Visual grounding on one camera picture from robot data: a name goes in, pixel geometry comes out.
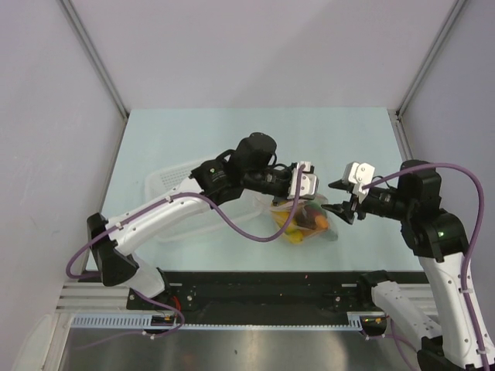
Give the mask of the papaya slice with red flesh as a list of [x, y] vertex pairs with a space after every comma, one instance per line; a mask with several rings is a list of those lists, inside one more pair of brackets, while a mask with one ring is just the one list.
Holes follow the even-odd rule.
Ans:
[[302, 208], [299, 225], [310, 230], [327, 230], [329, 222], [321, 211], [306, 205]]

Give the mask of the clear zip top bag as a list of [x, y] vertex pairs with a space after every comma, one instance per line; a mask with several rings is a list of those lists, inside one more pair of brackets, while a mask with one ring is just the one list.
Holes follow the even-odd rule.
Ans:
[[[313, 200], [300, 199], [282, 237], [292, 244], [305, 243], [311, 238], [322, 237], [330, 242], [338, 240], [338, 230], [328, 212], [322, 208], [328, 199], [318, 194]], [[255, 206], [269, 215], [277, 230], [283, 227], [292, 210], [292, 201], [275, 201], [273, 196], [255, 196]]]

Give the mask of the yellow green mango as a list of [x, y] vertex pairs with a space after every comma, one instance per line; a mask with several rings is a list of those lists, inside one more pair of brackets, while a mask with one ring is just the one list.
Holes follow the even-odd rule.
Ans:
[[[289, 214], [290, 212], [287, 211], [278, 211], [278, 212], [272, 212], [271, 216], [275, 221], [275, 223], [278, 225], [278, 227], [282, 228], [285, 222], [287, 221]], [[288, 242], [293, 244], [301, 243], [304, 238], [302, 231], [298, 228], [294, 220], [292, 220], [285, 229], [283, 237]]]

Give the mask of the dark green cucumber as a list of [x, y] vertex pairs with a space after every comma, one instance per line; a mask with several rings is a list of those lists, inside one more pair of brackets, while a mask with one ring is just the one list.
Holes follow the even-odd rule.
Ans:
[[329, 224], [328, 229], [323, 233], [323, 237], [328, 241], [337, 241], [339, 238], [339, 232], [337, 225], [334, 222]]

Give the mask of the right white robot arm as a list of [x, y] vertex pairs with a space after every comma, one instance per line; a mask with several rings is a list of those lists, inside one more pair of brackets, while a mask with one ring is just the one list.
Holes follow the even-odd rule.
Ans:
[[[461, 220], [441, 207], [439, 168], [457, 170], [473, 181], [478, 211], [471, 237]], [[358, 281], [357, 302], [366, 310], [379, 308], [391, 330], [400, 329], [416, 352], [421, 370], [492, 370], [494, 343], [477, 301], [470, 258], [484, 213], [484, 194], [478, 178], [458, 165], [407, 160], [399, 172], [376, 176], [367, 163], [351, 162], [331, 189], [350, 199], [326, 210], [348, 224], [366, 215], [396, 220], [407, 247], [418, 258], [437, 311], [432, 320], [401, 291], [386, 271], [365, 274]]]

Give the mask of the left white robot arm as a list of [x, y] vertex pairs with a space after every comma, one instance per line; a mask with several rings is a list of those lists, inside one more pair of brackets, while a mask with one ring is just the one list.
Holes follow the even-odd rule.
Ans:
[[279, 238], [288, 228], [287, 223], [270, 237], [256, 237], [242, 230], [220, 209], [224, 203], [239, 199], [246, 189], [299, 201], [306, 166], [275, 163], [276, 148], [273, 138], [255, 132], [243, 138], [235, 149], [203, 162], [168, 194], [109, 220], [95, 214], [92, 218], [99, 222], [95, 228], [100, 233], [89, 245], [102, 284], [123, 284], [144, 295], [153, 308], [167, 306], [171, 291], [162, 274], [134, 252], [160, 230], [211, 210], [249, 240], [267, 243]]

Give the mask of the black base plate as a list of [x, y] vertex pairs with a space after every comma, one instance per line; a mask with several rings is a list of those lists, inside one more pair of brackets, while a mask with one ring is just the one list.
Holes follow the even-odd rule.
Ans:
[[186, 323], [327, 325], [348, 312], [378, 315], [360, 286], [370, 272], [173, 272], [157, 302]]

